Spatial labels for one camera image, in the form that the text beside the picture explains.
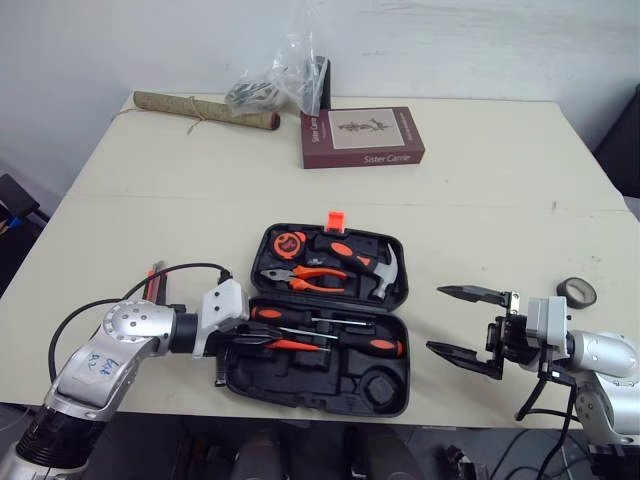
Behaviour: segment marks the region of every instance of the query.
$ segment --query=plastic bag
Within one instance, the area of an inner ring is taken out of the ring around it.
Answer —
[[[292,0],[289,32],[276,50],[271,70],[250,78],[243,76],[227,93],[232,114],[276,111],[284,99],[308,115],[318,115],[327,53],[313,32],[317,15],[312,0]]]

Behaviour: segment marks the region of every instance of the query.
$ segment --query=red book cover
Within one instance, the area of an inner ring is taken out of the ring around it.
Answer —
[[[408,107],[301,114],[304,168],[420,163],[424,145]]]

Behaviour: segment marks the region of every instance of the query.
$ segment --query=hammer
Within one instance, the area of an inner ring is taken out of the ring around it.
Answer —
[[[384,300],[387,287],[395,282],[396,277],[398,276],[398,260],[396,259],[396,254],[391,248],[391,245],[387,245],[387,248],[389,249],[389,256],[391,257],[391,262],[389,264],[360,255],[344,243],[335,241],[324,235],[316,237],[314,246],[316,250],[328,251],[342,260],[345,264],[355,267],[369,275],[378,277],[378,286],[373,292],[371,292],[371,295],[379,300]]]
[[[387,287],[396,281],[398,276],[398,261],[396,254],[393,252],[391,245],[387,245],[389,249],[389,255],[391,256],[391,262],[389,264],[378,262],[373,269],[374,275],[380,280],[378,281],[378,287],[371,293],[374,297],[384,300]]]

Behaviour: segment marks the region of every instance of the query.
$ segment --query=orange tape measure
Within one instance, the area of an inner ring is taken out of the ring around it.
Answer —
[[[302,253],[306,241],[307,236],[302,232],[285,232],[273,240],[271,248],[278,257],[292,260]]]

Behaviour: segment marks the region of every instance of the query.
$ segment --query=roll of tape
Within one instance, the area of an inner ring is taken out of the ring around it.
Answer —
[[[589,282],[578,277],[569,277],[556,287],[556,293],[567,298],[571,308],[582,309],[596,303],[598,295]]]

